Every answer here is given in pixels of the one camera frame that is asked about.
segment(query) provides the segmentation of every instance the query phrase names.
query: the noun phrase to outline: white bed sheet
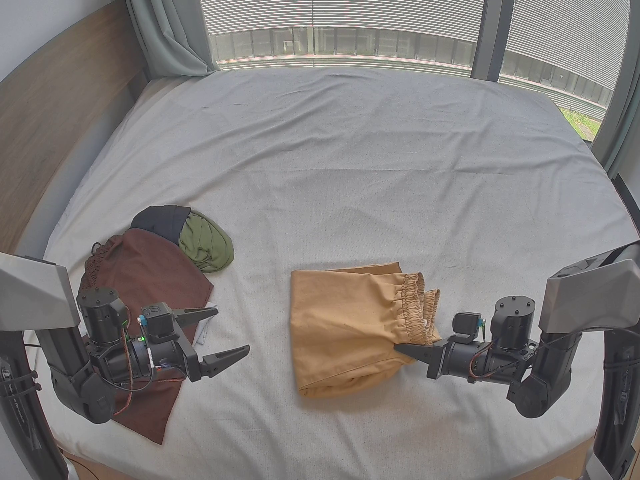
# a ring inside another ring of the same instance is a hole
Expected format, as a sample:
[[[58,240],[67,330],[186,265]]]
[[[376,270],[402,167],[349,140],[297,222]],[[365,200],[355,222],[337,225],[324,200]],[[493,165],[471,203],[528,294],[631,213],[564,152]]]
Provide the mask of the white bed sheet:
[[[602,334],[580,343],[567,393],[527,420],[506,387],[405,367],[329,400],[297,395],[289,273],[398,260],[442,290],[436,324],[495,301],[539,302],[564,265],[637,239],[607,176],[555,105],[494,83],[370,69],[270,69],[151,84],[101,152],[49,240],[77,289],[96,241],[148,205],[190,205],[233,238],[210,276],[199,354],[251,344],[212,380],[185,383],[158,446],[96,426],[52,392],[69,451],[139,479],[500,479],[587,439]],[[538,331],[532,337],[537,339]]]

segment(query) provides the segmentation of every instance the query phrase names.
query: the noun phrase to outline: wooden bed frame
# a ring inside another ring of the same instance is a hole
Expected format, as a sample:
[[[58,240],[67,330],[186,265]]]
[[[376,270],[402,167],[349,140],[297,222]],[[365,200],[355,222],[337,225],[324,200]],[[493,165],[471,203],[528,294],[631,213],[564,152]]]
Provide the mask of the wooden bed frame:
[[[60,167],[145,66],[127,6],[116,0],[0,82],[0,251],[16,251]]]

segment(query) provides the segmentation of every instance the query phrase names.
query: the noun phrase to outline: folded tan pants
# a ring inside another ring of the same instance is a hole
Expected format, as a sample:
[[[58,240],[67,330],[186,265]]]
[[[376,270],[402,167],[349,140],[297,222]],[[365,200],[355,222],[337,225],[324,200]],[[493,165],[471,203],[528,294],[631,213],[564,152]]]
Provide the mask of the folded tan pants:
[[[313,398],[373,387],[414,359],[395,343],[440,340],[440,290],[398,263],[291,273],[291,343],[298,392]]]

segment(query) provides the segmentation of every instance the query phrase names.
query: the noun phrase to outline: curtain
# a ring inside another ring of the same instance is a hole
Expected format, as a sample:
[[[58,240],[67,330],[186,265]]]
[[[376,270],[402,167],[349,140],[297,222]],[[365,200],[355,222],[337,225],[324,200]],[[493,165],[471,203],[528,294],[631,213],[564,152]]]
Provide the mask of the curtain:
[[[200,0],[126,0],[152,77],[204,76],[211,57]]]
[[[609,178],[618,174],[640,130],[640,0],[629,0],[629,25],[625,54],[609,109],[591,146]]]

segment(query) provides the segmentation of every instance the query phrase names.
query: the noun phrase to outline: olive green fabric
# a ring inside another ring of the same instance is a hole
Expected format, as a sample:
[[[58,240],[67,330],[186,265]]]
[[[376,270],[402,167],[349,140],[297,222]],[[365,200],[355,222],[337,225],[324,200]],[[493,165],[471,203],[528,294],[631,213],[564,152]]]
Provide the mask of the olive green fabric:
[[[178,245],[204,273],[222,270],[234,260],[231,238],[215,222],[194,210],[182,226]]]

